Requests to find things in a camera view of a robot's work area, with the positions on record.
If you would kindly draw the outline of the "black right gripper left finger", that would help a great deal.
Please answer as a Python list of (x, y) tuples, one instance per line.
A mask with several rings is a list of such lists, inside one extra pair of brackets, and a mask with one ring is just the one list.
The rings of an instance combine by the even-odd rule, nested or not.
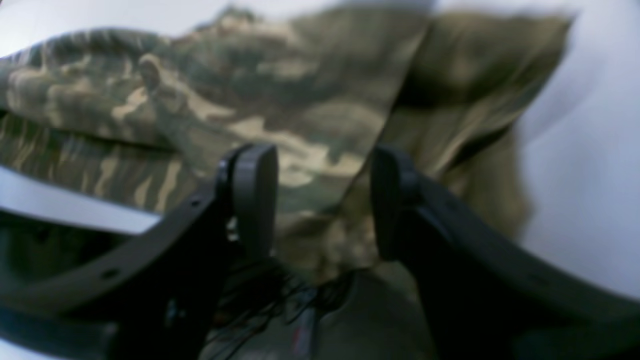
[(69, 272), (1, 296), (1, 339), (70, 360), (196, 360), (233, 259), (270, 256), (275, 145), (227, 153), (214, 180), (144, 234)]

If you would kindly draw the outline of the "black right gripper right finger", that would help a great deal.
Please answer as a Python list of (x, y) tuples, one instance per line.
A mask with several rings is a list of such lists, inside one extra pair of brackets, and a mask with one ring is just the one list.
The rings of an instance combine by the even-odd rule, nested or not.
[(370, 202), (379, 255), (413, 276), (441, 360), (637, 360), (639, 302), (528, 253), (406, 153), (378, 145)]

